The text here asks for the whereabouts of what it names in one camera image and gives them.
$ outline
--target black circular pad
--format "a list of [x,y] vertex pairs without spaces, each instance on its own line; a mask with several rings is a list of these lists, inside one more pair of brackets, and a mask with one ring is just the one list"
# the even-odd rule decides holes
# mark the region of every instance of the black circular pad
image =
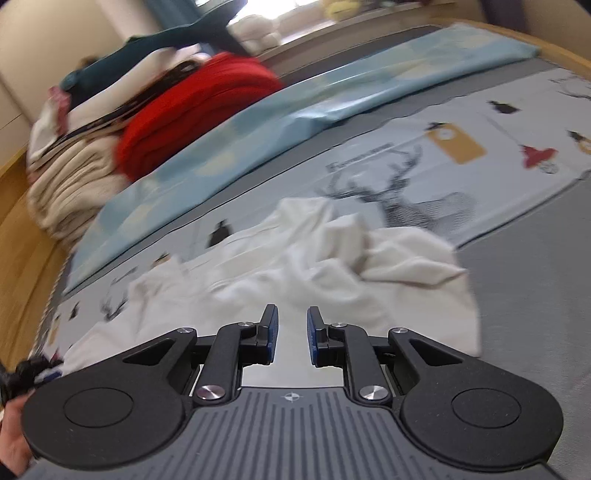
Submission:
[[400,418],[436,458],[477,471],[547,459],[563,425],[560,406],[545,389],[475,359],[425,367]]
[[68,468],[100,470],[158,450],[185,418],[180,396],[144,365],[96,364],[39,388],[22,428],[36,455]]
[[460,420],[483,429],[511,425],[521,413],[521,406],[514,397],[493,388],[466,390],[456,395],[452,408]]
[[66,401],[64,413],[80,427],[101,428],[125,420],[134,407],[133,399],[114,388],[90,388]]

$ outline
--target yellow stuffed toy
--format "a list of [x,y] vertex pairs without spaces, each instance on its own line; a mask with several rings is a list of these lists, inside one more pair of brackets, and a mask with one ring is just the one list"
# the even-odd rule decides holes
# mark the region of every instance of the yellow stuffed toy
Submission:
[[353,18],[361,10],[361,1],[355,0],[322,0],[322,7],[327,18],[342,22]]

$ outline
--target blue gripper pad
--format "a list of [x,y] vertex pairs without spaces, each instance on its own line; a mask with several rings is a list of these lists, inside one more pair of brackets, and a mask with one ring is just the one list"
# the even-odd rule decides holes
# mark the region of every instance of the blue gripper pad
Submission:
[[277,335],[279,334],[279,313],[275,307],[271,323],[269,324],[269,343],[267,344],[267,351],[269,352],[269,363],[273,363],[275,358],[275,347],[277,347]]
[[316,339],[316,329],[314,328],[314,322],[312,320],[312,315],[310,314],[310,309],[308,309],[307,313],[306,328],[308,330],[308,346],[310,347],[310,360],[312,361],[312,365],[317,367],[318,341]]

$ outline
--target wall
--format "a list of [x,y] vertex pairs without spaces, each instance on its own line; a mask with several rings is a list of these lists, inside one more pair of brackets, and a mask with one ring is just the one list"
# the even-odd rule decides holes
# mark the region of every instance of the wall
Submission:
[[486,21],[480,6],[480,0],[456,0],[456,12],[455,16],[457,18],[466,18],[477,22]]
[[121,38],[150,35],[160,26],[142,0],[96,0]]
[[574,0],[523,0],[531,35],[591,59],[591,15]]
[[47,89],[81,58],[122,43],[95,0],[9,0],[0,9],[0,76],[33,121]]
[[27,143],[29,129],[29,122],[0,81],[0,169]]

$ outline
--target red sweater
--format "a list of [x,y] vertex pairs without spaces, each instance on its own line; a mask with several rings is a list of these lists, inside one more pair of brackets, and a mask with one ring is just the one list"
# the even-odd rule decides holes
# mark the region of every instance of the red sweater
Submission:
[[257,59],[225,52],[215,55],[134,117],[117,147],[118,167],[136,181],[232,115],[281,88],[275,74]]

